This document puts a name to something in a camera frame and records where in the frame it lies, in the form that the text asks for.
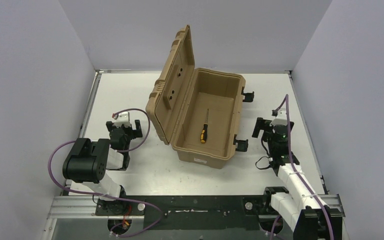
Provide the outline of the yellow black screwdriver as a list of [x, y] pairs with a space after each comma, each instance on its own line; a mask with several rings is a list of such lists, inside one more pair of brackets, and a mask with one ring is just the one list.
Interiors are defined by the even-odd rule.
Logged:
[[208, 138], [208, 119], [209, 119], [209, 109], [206, 111], [205, 121], [203, 124], [203, 128], [200, 134], [200, 142], [202, 144], [205, 144], [207, 142]]

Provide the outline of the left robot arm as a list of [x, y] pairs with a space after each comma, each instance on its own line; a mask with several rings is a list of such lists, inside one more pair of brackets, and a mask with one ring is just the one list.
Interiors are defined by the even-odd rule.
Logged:
[[98, 198], [96, 214], [99, 216], [143, 215], [146, 207], [162, 212], [145, 199], [128, 198], [125, 188], [107, 174], [107, 171], [128, 169], [131, 141], [145, 138], [140, 120], [132, 124], [128, 112], [123, 112], [118, 119], [107, 121], [105, 126], [108, 138], [92, 141], [80, 137], [74, 141], [62, 165], [64, 178], [91, 189], [91, 195]]

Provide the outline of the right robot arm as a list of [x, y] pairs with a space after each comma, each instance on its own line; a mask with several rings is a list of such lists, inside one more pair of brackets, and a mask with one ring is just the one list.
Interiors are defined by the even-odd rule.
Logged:
[[266, 187], [262, 209], [290, 227], [294, 240], [341, 240], [343, 215], [330, 207], [310, 186], [298, 159], [290, 151], [287, 125], [272, 125], [263, 131], [269, 166], [284, 183]]

